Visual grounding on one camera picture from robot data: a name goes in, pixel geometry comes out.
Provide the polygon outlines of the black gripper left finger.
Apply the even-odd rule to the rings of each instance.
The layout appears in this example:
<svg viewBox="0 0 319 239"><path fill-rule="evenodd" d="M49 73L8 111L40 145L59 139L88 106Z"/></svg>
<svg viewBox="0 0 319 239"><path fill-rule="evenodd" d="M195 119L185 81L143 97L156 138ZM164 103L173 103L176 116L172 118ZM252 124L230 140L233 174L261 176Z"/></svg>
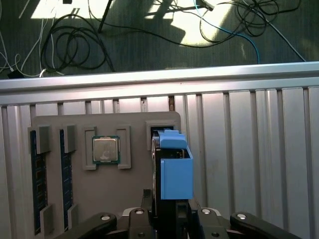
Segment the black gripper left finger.
<svg viewBox="0 0 319 239"><path fill-rule="evenodd" d="M129 208L117 218L111 213L98 213L72 227L58 239L152 239L152 190L144 189L140 207Z"/></svg>

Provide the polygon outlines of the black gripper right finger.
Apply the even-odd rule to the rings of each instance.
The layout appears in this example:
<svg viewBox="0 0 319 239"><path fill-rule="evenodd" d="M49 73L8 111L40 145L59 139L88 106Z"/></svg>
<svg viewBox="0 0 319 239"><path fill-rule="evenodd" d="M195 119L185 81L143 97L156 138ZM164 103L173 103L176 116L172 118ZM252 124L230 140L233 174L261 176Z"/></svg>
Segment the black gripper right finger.
<svg viewBox="0 0 319 239"><path fill-rule="evenodd" d="M209 208L192 209L189 201L176 202L177 239L297 239L274 224L250 213L237 212L224 219Z"/></svg>

